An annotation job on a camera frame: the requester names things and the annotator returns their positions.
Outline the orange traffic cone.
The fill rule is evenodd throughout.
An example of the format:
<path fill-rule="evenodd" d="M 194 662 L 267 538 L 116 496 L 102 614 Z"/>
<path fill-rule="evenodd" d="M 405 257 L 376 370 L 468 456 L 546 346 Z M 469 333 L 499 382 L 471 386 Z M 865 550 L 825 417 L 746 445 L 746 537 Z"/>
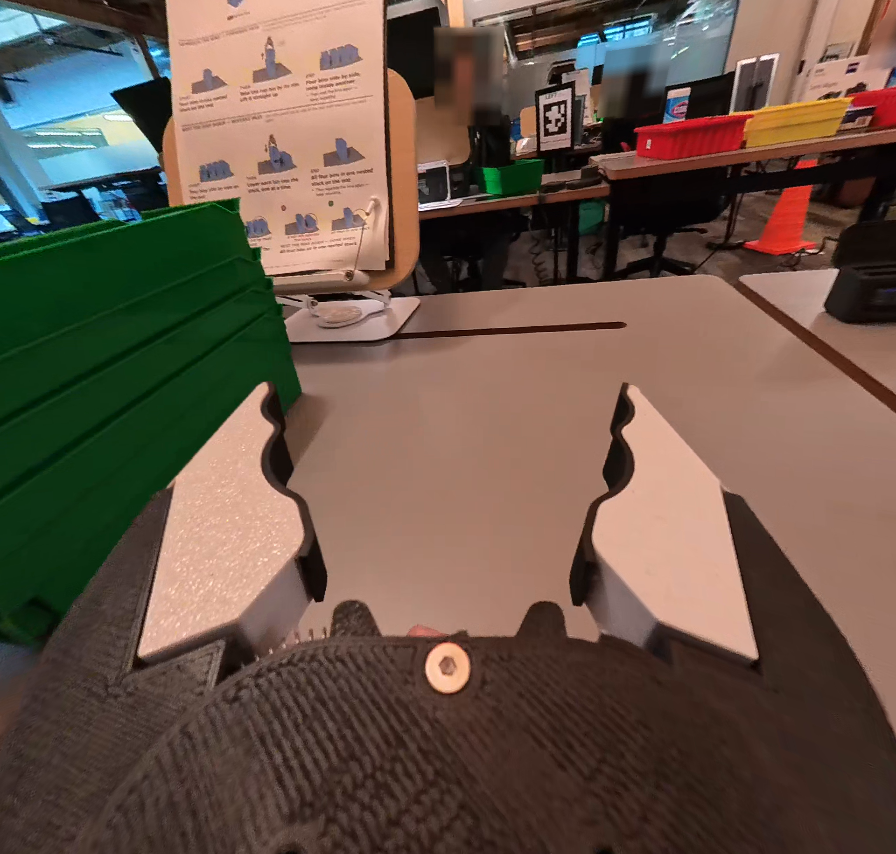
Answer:
<path fill-rule="evenodd" d="M 773 257 L 816 251 L 818 245 L 803 234 L 811 194 L 812 185 L 784 189 L 760 237 L 744 242 L 743 248 Z"/>

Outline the black white marker tag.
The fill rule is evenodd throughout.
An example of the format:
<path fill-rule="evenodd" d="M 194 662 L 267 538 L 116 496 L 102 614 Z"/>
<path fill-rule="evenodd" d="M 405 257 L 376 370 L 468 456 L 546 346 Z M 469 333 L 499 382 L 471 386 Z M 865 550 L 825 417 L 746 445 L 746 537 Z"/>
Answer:
<path fill-rule="evenodd" d="M 544 87 L 535 93 L 536 143 L 539 157 L 574 147 L 574 84 Z"/>

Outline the red plastic bin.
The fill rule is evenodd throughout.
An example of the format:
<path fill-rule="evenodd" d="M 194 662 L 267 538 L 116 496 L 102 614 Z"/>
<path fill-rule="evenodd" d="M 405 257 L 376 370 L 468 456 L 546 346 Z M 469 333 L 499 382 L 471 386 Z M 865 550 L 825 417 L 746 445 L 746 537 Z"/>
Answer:
<path fill-rule="evenodd" d="M 855 129 L 889 129 L 895 126 L 895 87 L 854 95 L 844 121 Z"/>
<path fill-rule="evenodd" d="M 634 130 L 635 153 L 661 161 L 736 151 L 752 112 L 642 126 Z"/>

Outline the clear display stand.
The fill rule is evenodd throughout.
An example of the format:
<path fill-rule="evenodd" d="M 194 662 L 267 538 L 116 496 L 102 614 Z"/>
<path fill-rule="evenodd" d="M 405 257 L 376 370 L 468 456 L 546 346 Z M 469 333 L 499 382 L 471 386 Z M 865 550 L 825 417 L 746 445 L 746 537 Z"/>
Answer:
<path fill-rule="evenodd" d="M 420 211 L 447 206 L 452 201 L 451 166 L 447 161 L 418 164 Z"/>

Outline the printed instruction sheet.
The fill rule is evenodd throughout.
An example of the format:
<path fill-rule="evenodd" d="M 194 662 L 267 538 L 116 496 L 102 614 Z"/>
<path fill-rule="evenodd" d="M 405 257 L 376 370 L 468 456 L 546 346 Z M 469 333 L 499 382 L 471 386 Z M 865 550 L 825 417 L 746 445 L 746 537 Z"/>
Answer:
<path fill-rule="evenodd" d="M 390 258 L 385 0 L 165 0 L 186 202 L 239 199 L 268 275 Z"/>

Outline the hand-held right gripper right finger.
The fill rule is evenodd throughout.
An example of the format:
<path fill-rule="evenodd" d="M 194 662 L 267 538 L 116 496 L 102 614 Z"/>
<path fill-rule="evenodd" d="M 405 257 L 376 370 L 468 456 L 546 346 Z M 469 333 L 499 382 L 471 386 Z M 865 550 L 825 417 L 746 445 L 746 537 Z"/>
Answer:
<path fill-rule="evenodd" d="M 678 641 L 733 662 L 759 650 L 727 491 L 636 386 L 623 383 L 569 574 L 601 635 L 640 649 Z"/>

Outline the white stand base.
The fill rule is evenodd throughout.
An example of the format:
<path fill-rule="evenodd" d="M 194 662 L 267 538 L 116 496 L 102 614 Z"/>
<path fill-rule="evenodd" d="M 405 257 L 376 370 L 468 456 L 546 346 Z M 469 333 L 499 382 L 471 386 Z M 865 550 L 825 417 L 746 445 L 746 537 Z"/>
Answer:
<path fill-rule="evenodd" d="M 395 336 L 420 306 L 419 297 L 394 298 L 388 291 L 278 295 L 292 345 L 377 343 Z"/>

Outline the white cardboard box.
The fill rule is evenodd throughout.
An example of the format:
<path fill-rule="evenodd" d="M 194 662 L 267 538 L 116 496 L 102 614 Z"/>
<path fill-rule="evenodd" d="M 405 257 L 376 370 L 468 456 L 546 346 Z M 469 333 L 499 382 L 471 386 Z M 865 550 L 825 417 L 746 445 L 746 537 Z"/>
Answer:
<path fill-rule="evenodd" d="M 852 97 L 875 88 L 876 71 L 867 57 L 819 62 L 807 73 L 796 102 Z"/>

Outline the wooden beam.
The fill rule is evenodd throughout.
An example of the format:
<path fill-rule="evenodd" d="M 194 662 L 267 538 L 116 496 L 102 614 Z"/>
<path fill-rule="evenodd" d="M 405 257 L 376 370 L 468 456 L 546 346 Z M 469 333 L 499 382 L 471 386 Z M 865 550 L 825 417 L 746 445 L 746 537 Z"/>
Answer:
<path fill-rule="evenodd" d="M 856 55 L 867 54 L 875 37 L 882 20 L 886 17 L 890 9 L 890 5 L 894 0 L 875 0 L 872 9 L 869 12 L 867 23 L 863 29 L 863 34 L 857 44 Z"/>

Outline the tan rounded board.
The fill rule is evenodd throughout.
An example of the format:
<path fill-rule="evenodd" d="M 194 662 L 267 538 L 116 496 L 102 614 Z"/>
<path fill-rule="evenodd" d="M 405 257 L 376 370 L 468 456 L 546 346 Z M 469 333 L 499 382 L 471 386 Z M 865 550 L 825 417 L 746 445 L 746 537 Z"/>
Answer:
<path fill-rule="evenodd" d="M 467 163 L 471 152 L 469 127 L 459 122 L 452 110 L 437 107 L 434 97 L 416 99 L 414 105 L 417 165 Z"/>

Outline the wooden table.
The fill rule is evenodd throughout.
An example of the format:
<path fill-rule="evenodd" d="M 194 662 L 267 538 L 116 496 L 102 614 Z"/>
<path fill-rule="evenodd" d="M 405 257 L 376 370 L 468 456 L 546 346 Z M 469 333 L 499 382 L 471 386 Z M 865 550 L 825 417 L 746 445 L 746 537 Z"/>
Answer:
<path fill-rule="evenodd" d="M 609 185 L 606 183 L 599 183 L 579 188 L 565 187 L 551 192 L 539 191 L 519 196 L 467 198 L 440 207 L 428 206 L 426 210 L 423 209 L 423 206 L 420 206 L 418 215 L 420 222 L 427 222 L 435 221 L 436 219 L 454 219 L 467 215 L 493 213 L 496 211 L 549 207 L 568 202 L 606 199 L 609 194 Z"/>
<path fill-rule="evenodd" d="M 660 160 L 639 156 L 633 152 L 597 155 L 590 162 L 599 167 L 608 181 L 639 179 L 666 174 L 688 173 L 721 166 L 743 166 L 757 162 L 807 155 L 837 154 L 840 152 L 868 152 L 895 143 L 895 129 L 837 135 L 822 139 L 808 139 L 773 146 L 743 147 L 735 151 Z"/>

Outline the large window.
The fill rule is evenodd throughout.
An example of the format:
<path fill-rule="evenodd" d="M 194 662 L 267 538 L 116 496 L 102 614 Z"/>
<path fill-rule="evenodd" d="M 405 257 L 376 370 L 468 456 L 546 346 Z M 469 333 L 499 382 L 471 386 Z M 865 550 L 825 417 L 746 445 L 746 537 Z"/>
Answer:
<path fill-rule="evenodd" d="M 668 55 L 667 81 L 724 72 L 740 0 L 553 0 L 500 15 L 511 62 L 593 69 L 612 50 Z"/>

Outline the white framed monitor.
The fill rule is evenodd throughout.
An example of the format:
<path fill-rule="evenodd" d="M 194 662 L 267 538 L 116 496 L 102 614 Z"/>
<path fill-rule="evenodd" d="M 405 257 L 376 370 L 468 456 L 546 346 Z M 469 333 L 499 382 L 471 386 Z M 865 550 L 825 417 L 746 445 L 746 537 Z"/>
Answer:
<path fill-rule="evenodd" d="M 738 61 L 729 113 L 758 111 L 767 107 L 779 54 L 762 54 Z"/>

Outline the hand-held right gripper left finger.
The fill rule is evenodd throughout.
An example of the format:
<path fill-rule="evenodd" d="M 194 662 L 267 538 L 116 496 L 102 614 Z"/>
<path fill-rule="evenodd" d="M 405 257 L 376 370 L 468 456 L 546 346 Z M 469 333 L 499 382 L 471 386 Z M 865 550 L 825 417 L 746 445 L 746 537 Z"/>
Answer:
<path fill-rule="evenodd" d="M 212 642 L 264 655 L 325 599 L 328 573 L 294 471 L 275 385 L 254 387 L 169 485 L 136 655 Z"/>

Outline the yellow plastic bin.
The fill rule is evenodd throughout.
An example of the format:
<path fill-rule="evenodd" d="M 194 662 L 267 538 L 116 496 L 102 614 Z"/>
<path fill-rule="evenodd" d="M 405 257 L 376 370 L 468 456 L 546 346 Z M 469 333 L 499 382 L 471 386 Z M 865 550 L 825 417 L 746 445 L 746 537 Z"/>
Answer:
<path fill-rule="evenodd" d="M 852 97 L 798 102 L 757 110 L 745 122 L 744 147 L 826 139 L 838 133 Z"/>

